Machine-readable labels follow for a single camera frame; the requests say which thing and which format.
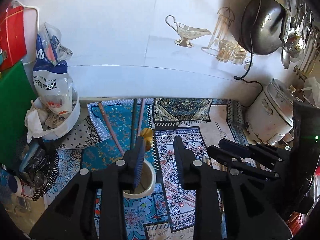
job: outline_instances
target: frying pan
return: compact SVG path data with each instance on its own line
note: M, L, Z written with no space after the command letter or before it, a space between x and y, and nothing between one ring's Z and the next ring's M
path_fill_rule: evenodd
M252 53L268 55L283 45L279 35L286 11L275 0L261 0L258 18L253 26L259 3L260 0L251 0L244 9L239 43L247 51L251 51L251 31Z

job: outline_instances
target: white wall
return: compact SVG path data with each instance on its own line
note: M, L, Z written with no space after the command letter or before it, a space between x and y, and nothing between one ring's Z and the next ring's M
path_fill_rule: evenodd
M244 65L222 63L201 51L211 35L191 41L193 48L177 46L178 34L164 21L174 15L177 22L212 32L218 9L230 6L236 15L230 30L237 38L250 0L20 1L40 8L40 24L61 30L62 44L74 53L68 65L81 97L224 97L248 105L260 91L258 85L233 79L244 74ZM35 12L26 9L24 62L35 57L35 21ZM227 38L234 40L231 33ZM246 78L263 84L278 78L291 84L296 78L293 67L283 68L280 51L255 55ZM31 73L32 64L25 68Z

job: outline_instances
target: silver bolt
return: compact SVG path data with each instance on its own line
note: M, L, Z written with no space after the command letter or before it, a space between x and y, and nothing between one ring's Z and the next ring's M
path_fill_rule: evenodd
M83 168L80 170L81 175L87 175L89 173L89 170L87 168Z
M230 174L233 176L237 176L237 175L239 175L239 171L237 169L231 169Z
M117 166L123 166L123 165L125 165L125 160L117 160L117 161L116 161L116 165L117 165Z
M202 165L202 161L194 160L194 161L192 162L192 164L193 164L194 166L199 167L199 166L201 166L201 165Z

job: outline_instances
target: rice cooker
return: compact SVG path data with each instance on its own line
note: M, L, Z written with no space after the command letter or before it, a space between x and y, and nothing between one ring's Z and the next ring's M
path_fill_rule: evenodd
M245 114L250 139L274 145L292 129L294 91L278 79L263 88Z

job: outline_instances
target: black power cord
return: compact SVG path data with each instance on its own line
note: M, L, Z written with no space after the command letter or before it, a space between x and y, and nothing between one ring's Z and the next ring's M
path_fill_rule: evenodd
M254 22L253 22L252 26L254 26L255 23L256 23L256 21L257 21L257 18L258 18L259 12L260 12L260 8L261 8L261 0L259 1L259 7L258 7L257 15L256 15L256 18L254 19ZM244 82L246 82L246 83L248 83L248 84L250 84L250 83L257 83L257 84L259 84L259 85L261 86L261 91L263 91L263 85L262 85L260 82L258 82L258 81L247 81L247 80L243 79L243 78L249 73L250 68L251 68L251 66L252 66L252 57L253 57L252 51L253 51L253 45L252 45L251 30L249 31L249 35L250 35L250 43L251 43L251 51L250 51L251 56L250 56L250 64L249 64L248 70L245 72L245 74L244 74L243 76L241 76L241 77L234 76L233 78L234 78L235 80L242 80L242 81L244 81Z

